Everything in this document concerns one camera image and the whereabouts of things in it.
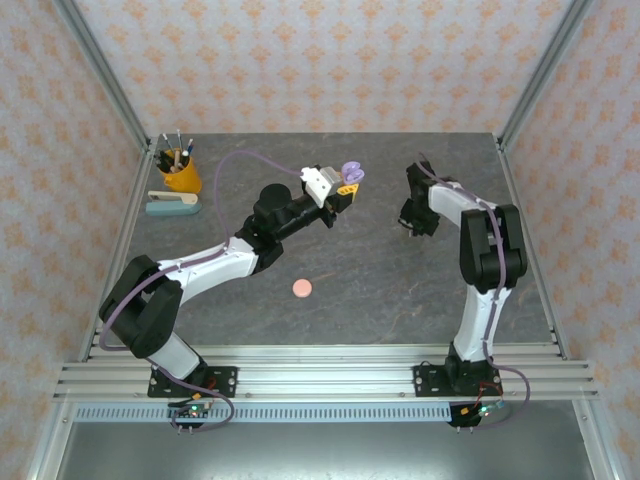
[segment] pink circle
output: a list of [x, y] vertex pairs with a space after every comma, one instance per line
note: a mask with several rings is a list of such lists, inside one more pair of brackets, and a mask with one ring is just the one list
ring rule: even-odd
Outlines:
[[306, 298], [311, 295], [311, 282], [305, 278], [296, 280], [293, 283], [293, 294], [298, 298]]

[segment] patterned wallpaper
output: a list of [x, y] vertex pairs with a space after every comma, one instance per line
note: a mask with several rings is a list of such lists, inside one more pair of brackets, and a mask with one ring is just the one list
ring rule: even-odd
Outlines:
[[640, 8], [596, 0], [575, 42], [509, 160], [571, 353], [639, 472]]
[[570, 0], [79, 0], [149, 135], [499, 133]]
[[0, 47], [0, 476], [22, 479], [138, 153], [50, 0], [0, 2]]

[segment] teal stapler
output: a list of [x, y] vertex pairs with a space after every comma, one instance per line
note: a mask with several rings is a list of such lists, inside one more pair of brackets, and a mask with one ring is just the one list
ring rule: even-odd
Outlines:
[[198, 213], [202, 205], [195, 193], [160, 192], [149, 190], [149, 202], [146, 206], [147, 215], [171, 216], [193, 215]]

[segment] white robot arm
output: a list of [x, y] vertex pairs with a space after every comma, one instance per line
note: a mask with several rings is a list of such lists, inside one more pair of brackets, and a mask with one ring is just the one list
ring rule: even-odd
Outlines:
[[[145, 279], [166, 272], [143, 289], [150, 297], [143, 298], [140, 292], [126, 304], [112, 330], [137, 358], [148, 358], [188, 384], [204, 385], [208, 366], [173, 332], [179, 307], [221, 283], [265, 270], [282, 255], [282, 240], [315, 220], [331, 228], [357, 190], [357, 185], [342, 186], [342, 178], [330, 167], [305, 168], [301, 180], [303, 194], [296, 199], [284, 185], [265, 187], [253, 215], [228, 242], [173, 260], [154, 262], [146, 255], [134, 258], [103, 302], [100, 318], [106, 322]], [[184, 394], [178, 389], [166, 396]]]
[[[422, 167], [434, 174], [429, 162], [422, 162]], [[491, 356], [502, 307], [517, 279], [527, 269], [520, 215], [513, 205], [497, 206], [482, 201], [481, 207], [479, 201], [465, 194], [459, 183], [452, 179], [445, 179], [447, 185], [437, 183], [418, 165], [409, 167], [407, 176], [411, 198], [402, 208], [400, 224], [409, 228], [412, 235], [431, 236], [440, 216], [454, 223], [460, 229], [460, 271], [467, 283], [467, 300], [460, 329], [442, 371], [436, 367], [430, 370], [433, 373], [431, 386], [439, 395], [444, 391], [454, 395], [476, 395], [480, 383], [498, 383], [495, 381], [499, 378], [498, 372], [488, 364], [483, 344], [486, 343], [487, 353]], [[496, 240], [484, 206], [493, 210], [503, 239], [506, 282], [497, 299], [500, 264]], [[494, 301], [496, 311], [488, 330]]]

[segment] cable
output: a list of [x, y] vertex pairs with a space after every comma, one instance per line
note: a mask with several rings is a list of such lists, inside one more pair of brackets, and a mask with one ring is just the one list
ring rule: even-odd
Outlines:
[[[113, 310], [111, 315], [109, 315], [109, 318], [107, 319], [107, 321], [104, 322], [104, 326], [102, 327], [102, 333], [100, 333], [100, 338], [99, 338], [99, 341], [98, 341], [98, 343], [100, 345], [100, 348], [102, 348], [103, 350], [106, 350], [108, 352], [118, 352], [118, 351], [128, 350], [127, 347], [115, 347], [115, 346], [107, 345], [107, 334], [109, 333], [109, 330], [111, 330], [111, 327], [113, 326], [114, 322], [116, 321], [116, 318], [118, 318], [120, 313], [122, 313], [122, 310], [124, 310], [124, 308], [129, 304], [129, 302], [131, 302], [131, 300], [133, 300], [147, 286], [149, 286], [150, 284], [155, 282], [157, 279], [159, 279], [160, 277], [162, 277], [162, 276], [164, 276], [164, 275], [166, 275], [168, 273], [175, 272], [180, 268], [189, 268], [189, 267], [192, 267], [194, 265], [199, 265], [201, 263], [209, 262], [211, 260], [214, 260], [214, 259], [218, 258], [219, 256], [223, 255], [226, 252], [227, 247], [229, 246], [229, 242], [231, 240], [231, 236], [229, 234], [229, 228], [227, 226], [227, 223], [225, 222], [224, 215], [222, 214], [222, 209], [220, 208], [220, 202], [219, 202], [219, 199], [218, 199], [218, 181], [220, 179], [220, 172], [221, 172], [222, 167], [224, 166], [224, 164], [230, 158], [235, 157], [237, 155], [249, 155], [251, 157], [254, 157], [254, 158], [257, 158], [259, 160], [262, 160], [263, 162], [271, 165], [274, 168], [277, 168], [278, 170], [281, 170], [281, 171], [283, 171], [285, 173], [288, 173], [290, 175], [294, 175], [296, 177], [299, 177], [302, 174], [302, 172], [300, 170], [291, 170], [291, 169], [289, 169], [287, 167], [283, 167], [282, 165], [280, 165], [280, 164], [274, 162], [273, 160], [271, 160], [270, 158], [267, 158], [264, 155], [260, 155], [259, 153], [256, 153], [256, 152], [252, 152], [250, 150], [235, 150], [235, 151], [227, 154], [222, 160], [220, 160], [220, 163], [218, 164], [218, 166], [216, 168], [216, 174], [215, 174], [215, 178], [214, 178], [214, 181], [213, 181], [213, 198], [214, 198], [214, 204], [215, 204], [215, 207], [216, 207], [216, 215], [218, 216], [218, 221], [220, 222], [220, 225], [222, 226], [222, 229], [224, 231], [224, 236], [225, 236], [224, 245], [222, 246], [222, 248], [220, 250], [217, 250], [216, 252], [212, 253], [211, 255], [207, 255], [207, 256], [202, 257], [202, 258], [191, 260], [190, 262], [184, 262], [184, 263], [182, 263], [180, 265], [173, 265], [171, 267], [167, 267], [165, 269], [159, 270], [156, 273], [154, 273], [153, 275], [151, 275], [150, 277], [144, 279], [138, 285], [136, 285], [136, 287], [133, 290], [131, 290], [127, 294], [127, 296], [124, 297], [124, 299], [118, 304], [118, 306], [116, 306], [116, 308]], [[188, 388], [190, 390], [195, 390], [197, 392], [205, 393], [205, 394], [210, 395], [212, 397], [224, 400], [229, 405], [229, 407], [231, 408], [231, 410], [229, 412], [229, 415], [224, 420], [222, 420], [220, 422], [217, 422], [217, 423], [214, 423], [214, 424], [210, 424], [210, 425], [199, 427], [197, 429], [192, 430], [193, 432], [204, 432], [204, 431], [207, 431], [207, 430], [213, 430], [214, 428], [219, 428], [219, 427], [221, 427], [223, 425], [226, 425], [227, 423], [229, 423], [231, 421], [231, 419], [235, 415], [235, 407], [233, 406], [233, 403], [231, 402], [231, 400], [229, 400], [229, 398], [227, 398], [225, 395], [223, 395], [221, 393], [218, 393], [218, 392], [214, 392], [213, 390], [209, 390], [209, 389], [206, 389], [206, 388], [199, 387], [197, 385], [191, 385], [191, 384], [189, 384], [187, 382], [184, 382], [183, 380], [180, 380], [179, 378], [174, 377], [169, 372], [167, 372], [164, 368], [162, 368], [162, 367], [160, 367], [158, 365], [155, 365], [155, 366], [158, 368], [158, 370], [160, 370], [160, 372], [162, 372], [162, 374], [164, 376], [166, 376], [169, 380], [171, 380], [176, 385], [180, 385], [181, 387], [185, 387], [185, 388]], [[180, 410], [176, 411], [174, 413], [174, 415], [172, 416], [172, 418], [171, 418], [171, 425], [174, 428], [178, 428], [178, 425], [176, 424], [176, 417], [180, 413], [182, 413]]]
[[[420, 156], [425, 161], [428, 161], [427, 157], [425, 157], [422, 152], [419, 152], [419, 153], [420, 153]], [[487, 214], [489, 215], [489, 219], [491, 220], [491, 226], [493, 228], [493, 236], [495, 238], [496, 246], [498, 250], [498, 262], [500, 264], [500, 279], [498, 281], [498, 286], [495, 290], [495, 293], [493, 294], [493, 302], [491, 303], [491, 310], [489, 311], [489, 321], [487, 322], [487, 328], [485, 329], [484, 337], [482, 339], [482, 352], [484, 353], [484, 356], [487, 362], [492, 368], [495, 368], [496, 370], [503, 370], [505, 372], [515, 373], [520, 378], [522, 378], [522, 381], [524, 382], [524, 386], [526, 388], [526, 393], [524, 396], [524, 400], [522, 402], [522, 406], [516, 412], [514, 412], [513, 415], [509, 416], [505, 420], [502, 420], [501, 422], [492, 423], [489, 425], [480, 425], [476, 427], [475, 430], [480, 430], [480, 429], [486, 430], [489, 428], [495, 428], [497, 426], [504, 425], [507, 422], [510, 422], [511, 420], [516, 418], [518, 415], [520, 415], [522, 411], [526, 408], [526, 406], [529, 404], [529, 400], [531, 398], [531, 384], [529, 383], [529, 379], [526, 377], [526, 375], [516, 368], [508, 367], [506, 365], [497, 365], [496, 363], [494, 363], [493, 359], [491, 358], [491, 355], [489, 355], [489, 337], [491, 336], [491, 329], [496, 320], [496, 309], [498, 308], [497, 302], [498, 302], [498, 299], [500, 298], [500, 292], [504, 288], [504, 285], [507, 281], [507, 265], [504, 259], [504, 245], [502, 243], [502, 235], [500, 234], [500, 226], [498, 225], [498, 219], [496, 218], [496, 215], [491, 209], [491, 207], [487, 205], [487, 203], [484, 200], [482, 200], [480, 197], [465, 190], [461, 185], [454, 186], [449, 182], [445, 182], [440, 177], [438, 177], [434, 173], [431, 173], [429, 170], [427, 170], [420, 162], [416, 162], [416, 165], [418, 166], [420, 171], [430, 179], [434, 180], [435, 182], [437, 182], [438, 184], [442, 185], [445, 188], [448, 188], [450, 190], [460, 193], [461, 195], [467, 197], [472, 202], [480, 205], [484, 210], [487, 211]]]

